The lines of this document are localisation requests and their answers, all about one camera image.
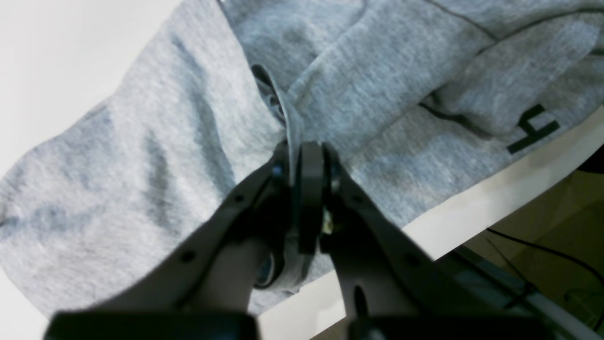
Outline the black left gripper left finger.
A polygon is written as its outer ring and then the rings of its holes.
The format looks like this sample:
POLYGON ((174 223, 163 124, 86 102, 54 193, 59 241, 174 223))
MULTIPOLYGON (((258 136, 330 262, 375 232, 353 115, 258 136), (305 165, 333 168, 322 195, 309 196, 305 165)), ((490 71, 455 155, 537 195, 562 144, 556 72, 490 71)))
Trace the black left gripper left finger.
POLYGON ((259 340, 248 314, 257 274, 283 250, 289 226, 289 152, 238 184, 218 210, 151 273, 96 306, 58 312, 46 340, 259 340))

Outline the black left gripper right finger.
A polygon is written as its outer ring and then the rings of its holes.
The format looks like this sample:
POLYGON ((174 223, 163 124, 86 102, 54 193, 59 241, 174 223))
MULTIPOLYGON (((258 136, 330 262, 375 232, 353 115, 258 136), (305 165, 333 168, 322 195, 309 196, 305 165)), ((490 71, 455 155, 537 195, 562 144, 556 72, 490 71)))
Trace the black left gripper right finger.
POLYGON ((329 144, 305 142, 296 160, 299 250, 330 256, 350 340, 546 340, 530 316, 490 307, 389 222, 329 144))

